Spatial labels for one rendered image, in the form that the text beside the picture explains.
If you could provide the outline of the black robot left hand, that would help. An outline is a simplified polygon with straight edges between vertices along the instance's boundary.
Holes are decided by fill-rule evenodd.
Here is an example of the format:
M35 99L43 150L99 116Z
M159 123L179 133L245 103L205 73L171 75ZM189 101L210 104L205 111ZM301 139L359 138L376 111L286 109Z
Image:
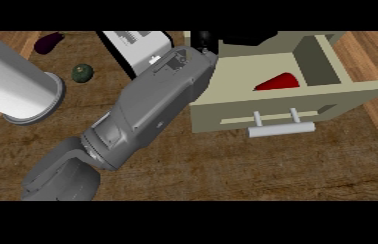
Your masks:
M199 51L218 54L218 37L213 31L190 32L190 46Z

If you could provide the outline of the beige open drawer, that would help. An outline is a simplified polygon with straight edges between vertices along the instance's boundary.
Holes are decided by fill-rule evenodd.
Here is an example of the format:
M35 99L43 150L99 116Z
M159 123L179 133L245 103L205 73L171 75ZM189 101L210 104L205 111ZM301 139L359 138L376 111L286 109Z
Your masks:
M341 31L282 31L258 46L220 45L220 58L198 105L275 102L309 107L326 103L363 103L378 97L378 81L351 80L332 45ZM255 86L282 73L297 88L258 91Z

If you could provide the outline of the beige drawer front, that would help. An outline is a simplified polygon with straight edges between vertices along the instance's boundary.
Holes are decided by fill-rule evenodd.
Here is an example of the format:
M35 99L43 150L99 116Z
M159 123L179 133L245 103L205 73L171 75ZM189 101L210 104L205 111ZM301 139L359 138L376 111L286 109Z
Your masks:
M211 84L190 104L192 132L252 127L254 112L260 113L263 125L292 123L291 108L303 122L326 121L375 97L378 81L264 91L242 84L235 88Z

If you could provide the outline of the white appliance with black edge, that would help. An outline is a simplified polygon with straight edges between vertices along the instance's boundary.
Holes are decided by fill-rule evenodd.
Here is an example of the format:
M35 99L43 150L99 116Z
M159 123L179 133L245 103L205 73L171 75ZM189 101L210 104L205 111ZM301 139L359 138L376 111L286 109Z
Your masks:
M96 35L130 79L174 47L165 31L97 31Z

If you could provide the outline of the red wedge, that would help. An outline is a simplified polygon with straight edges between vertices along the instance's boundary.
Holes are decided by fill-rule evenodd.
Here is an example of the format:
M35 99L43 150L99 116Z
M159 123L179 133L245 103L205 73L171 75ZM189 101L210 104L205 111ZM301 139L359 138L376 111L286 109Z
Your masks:
M295 76L285 72L279 74L276 77L264 81L254 87L255 91L261 90L275 90L275 89L286 89L286 88L297 88L300 86L298 80Z

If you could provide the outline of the dark green round vegetable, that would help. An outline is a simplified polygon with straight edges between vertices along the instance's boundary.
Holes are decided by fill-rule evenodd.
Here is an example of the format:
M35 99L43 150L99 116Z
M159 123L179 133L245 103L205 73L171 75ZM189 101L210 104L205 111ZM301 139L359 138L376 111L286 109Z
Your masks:
M90 65L78 64L71 71L71 78L77 83L86 83L94 74L94 70Z

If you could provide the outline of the purple eggplant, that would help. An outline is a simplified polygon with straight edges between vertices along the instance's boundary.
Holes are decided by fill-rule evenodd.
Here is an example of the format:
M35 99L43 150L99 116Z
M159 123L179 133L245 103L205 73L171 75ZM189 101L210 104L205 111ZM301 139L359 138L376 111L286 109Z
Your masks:
M55 32L46 35L44 37L41 37L34 44L35 52L43 55L50 53L55 46L63 40L63 38L65 38L65 34L60 32Z

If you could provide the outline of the pale grey cylinder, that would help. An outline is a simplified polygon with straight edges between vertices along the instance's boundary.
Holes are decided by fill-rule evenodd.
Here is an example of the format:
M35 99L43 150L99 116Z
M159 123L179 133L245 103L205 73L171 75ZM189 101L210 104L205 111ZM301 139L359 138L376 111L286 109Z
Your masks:
M35 124L53 114L63 98L62 78L44 72L0 41L0 113L6 121Z

